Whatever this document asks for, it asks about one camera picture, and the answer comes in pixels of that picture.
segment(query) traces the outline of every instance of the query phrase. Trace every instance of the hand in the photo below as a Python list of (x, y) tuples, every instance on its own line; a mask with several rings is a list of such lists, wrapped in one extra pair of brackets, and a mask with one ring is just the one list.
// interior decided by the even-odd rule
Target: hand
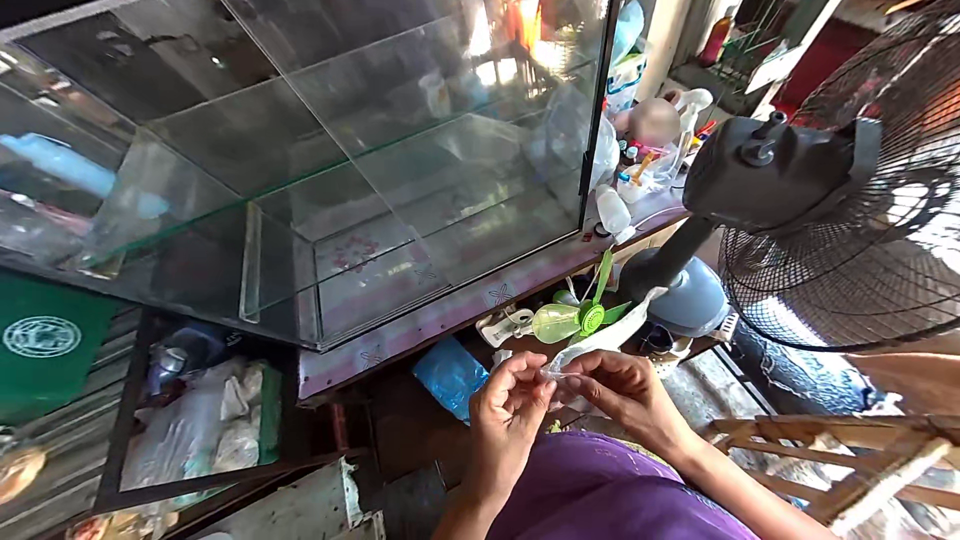
[(544, 355), (517, 353), (497, 366), (470, 398), (473, 453), (464, 486), (478, 502), (502, 507), (527, 465), (557, 388), (540, 373), (546, 361)]
[(576, 374), (564, 377), (566, 386), (671, 465), (706, 444), (673, 405), (647, 358), (594, 351), (577, 356), (562, 371)]

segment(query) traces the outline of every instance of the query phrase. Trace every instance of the person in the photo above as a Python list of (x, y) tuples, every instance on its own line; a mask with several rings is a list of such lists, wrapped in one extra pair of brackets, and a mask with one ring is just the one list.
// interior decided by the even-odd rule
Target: person
[(646, 358), (587, 353), (562, 385), (676, 472), (597, 433), (538, 437), (557, 389), (546, 361), (516, 354), (471, 398), (470, 463), (434, 540), (836, 538), (700, 438)]

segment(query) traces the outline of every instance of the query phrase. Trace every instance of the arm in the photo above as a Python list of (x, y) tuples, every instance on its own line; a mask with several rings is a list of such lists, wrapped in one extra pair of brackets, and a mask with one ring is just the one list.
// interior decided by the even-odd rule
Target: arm
[(539, 369), (546, 356), (519, 353), (470, 398), (470, 464), (433, 540), (483, 540), (527, 465), (557, 388)]
[(764, 539), (836, 538), (700, 438), (681, 416), (650, 360), (595, 351), (574, 358), (566, 384)]

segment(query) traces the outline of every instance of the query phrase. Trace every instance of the white logo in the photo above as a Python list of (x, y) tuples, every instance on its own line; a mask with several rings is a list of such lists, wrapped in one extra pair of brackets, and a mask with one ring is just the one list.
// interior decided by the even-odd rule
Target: white logo
[(16, 355), (51, 358), (76, 349), (82, 337), (77, 325), (44, 315), (20, 319), (9, 325), (3, 331), (3, 344)]

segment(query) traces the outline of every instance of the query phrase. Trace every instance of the blue plastic bag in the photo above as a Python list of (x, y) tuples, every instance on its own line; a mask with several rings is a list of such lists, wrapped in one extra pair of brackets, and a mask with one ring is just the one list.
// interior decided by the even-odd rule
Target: blue plastic bag
[(434, 345), (414, 366), (413, 374), (440, 405), (467, 425), (470, 423), (470, 396), (490, 376), (480, 362), (452, 337)]
[(617, 65), (630, 53), (636, 39), (643, 33), (643, 8), (637, 0), (631, 0), (620, 10), (616, 18), (616, 32), (613, 33), (613, 53), (610, 66)]

